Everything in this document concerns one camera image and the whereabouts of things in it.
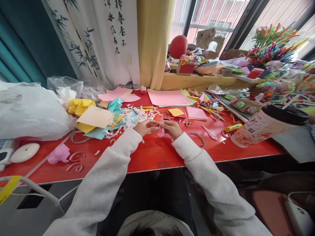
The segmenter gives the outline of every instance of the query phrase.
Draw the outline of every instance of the white mouse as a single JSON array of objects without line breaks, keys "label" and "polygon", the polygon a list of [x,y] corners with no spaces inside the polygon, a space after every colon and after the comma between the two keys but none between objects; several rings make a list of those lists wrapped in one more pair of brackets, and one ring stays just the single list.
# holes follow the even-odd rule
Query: white mouse
[{"label": "white mouse", "polygon": [[11,156],[11,162],[20,163],[31,159],[38,151],[39,144],[30,143],[23,145]]}]

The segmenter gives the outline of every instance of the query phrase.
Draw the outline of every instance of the glue stick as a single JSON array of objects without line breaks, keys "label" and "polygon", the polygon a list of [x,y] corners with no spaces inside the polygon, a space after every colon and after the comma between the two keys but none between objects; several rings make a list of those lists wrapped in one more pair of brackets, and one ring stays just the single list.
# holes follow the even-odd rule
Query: glue stick
[{"label": "glue stick", "polygon": [[225,131],[225,132],[231,132],[231,131],[233,131],[233,130],[235,130],[235,129],[239,129],[239,128],[241,128],[241,127],[243,127],[242,124],[236,124],[236,125],[232,125],[232,126],[225,127],[224,131]]}]

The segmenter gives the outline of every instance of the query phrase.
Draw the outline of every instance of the red table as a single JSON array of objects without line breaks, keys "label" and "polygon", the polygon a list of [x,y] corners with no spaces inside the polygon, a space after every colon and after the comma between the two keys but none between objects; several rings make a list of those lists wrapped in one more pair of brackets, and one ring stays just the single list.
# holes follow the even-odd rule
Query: red table
[{"label": "red table", "polygon": [[[160,112],[164,111],[165,114],[165,111],[168,109],[169,108],[159,108],[158,110]],[[214,122],[211,118],[209,118],[208,121],[189,120],[188,118],[185,118],[184,121],[191,122],[191,126],[186,127],[185,124],[180,124],[180,127],[187,133],[191,131],[199,133],[206,142],[204,149],[210,154],[215,162],[240,160],[286,153],[286,151],[279,144],[271,139],[260,142],[259,144],[252,145],[248,148],[240,148],[236,146],[229,139],[226,139],[221,135],[222,130],[226,126],[234,124],[232,118],[229,116],[229,112],[227,112],[227,114],[228,116],[222,116],[225,119],[225,122],[221,120]],[[157,121],[160,121],[160,119],[161,118],[159,115],[155,117],[155,120]],[[219,138],[218,141],[211,139],[202,128],[201,124],[216,134]],[[121,134],[115,136],[114,139],[117,140],[120,135]],[[202,141],[199,137],[195,135],[190,135],[190,137],[196,142],[197,145],[200,146],[202,144]],[[74,137],[74,140],[81,141],[85,138],[85,136],[82,136],[82,133],[77,133]],[[63,139],[38,142],[41,147],[33,158],[23,163],[8,165],[4,171],[0,172],[0,177],[10,175],[27,175],[41,160],[43,160],[51,151],[53,151]],[[176,153],[175,149],[171,145],[170,138],[159,138],[158,132],[156,131],[146,135],[143,139],[144,143],[140,143],[138,149],[131,155],[128,173],[184,166],[184,161]],[[21,145],[26,143],[30,143],[30,141],[23,141]],[[83,170],[81,172],[75,171],[76,166],[71,168],[69,171],[66,171],[66,169],[73,162],[58,162],[57,164],[52,165],[46,161],[29,178],[37,184],[82,179],[94,166],[103,151],[110,145],[110,140],[90,139],[85,143],[75,144],[70,139],[68,139],[65,142],[65,145],[70,148],[70,154],[78,151],[85,153],[85,158],[83,158],[82,154],[78,154],[73,158],[74,160],[79,159],[80,163],[83,164]]]}]

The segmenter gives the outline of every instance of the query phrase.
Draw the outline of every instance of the white sleeve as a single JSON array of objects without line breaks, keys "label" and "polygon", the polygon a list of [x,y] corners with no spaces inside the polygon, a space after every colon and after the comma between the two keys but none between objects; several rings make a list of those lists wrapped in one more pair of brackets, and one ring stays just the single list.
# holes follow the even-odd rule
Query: white sleeve
[{"label": "white sleeve", "polygon": [[225,235],[272,235],[255,216],[255,209],[243,199],[233,182],[216,166],[209,154],[183,133],[172,145],[185,160],[214,207],[214,221]]},{"label": "white sleeve", "polygon": [[130,154],[141,141],[136,131],[127,129],[113,146],[106,148],[83,179],[67,213],[55,220],[44,236],[95,236],[97,223],[108,216],[125,179]]}]

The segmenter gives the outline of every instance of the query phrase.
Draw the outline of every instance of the small red box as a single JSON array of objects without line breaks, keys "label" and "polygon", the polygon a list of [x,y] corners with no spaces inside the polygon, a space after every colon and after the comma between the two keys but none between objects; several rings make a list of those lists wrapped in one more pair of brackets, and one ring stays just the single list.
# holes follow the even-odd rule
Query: small red box
[{"label": "small red box", "polygon": [[196,63],[195,62],[186,62],[185,65],[178,64],[176,74],[178,75],[191,75],[194,71]]}]

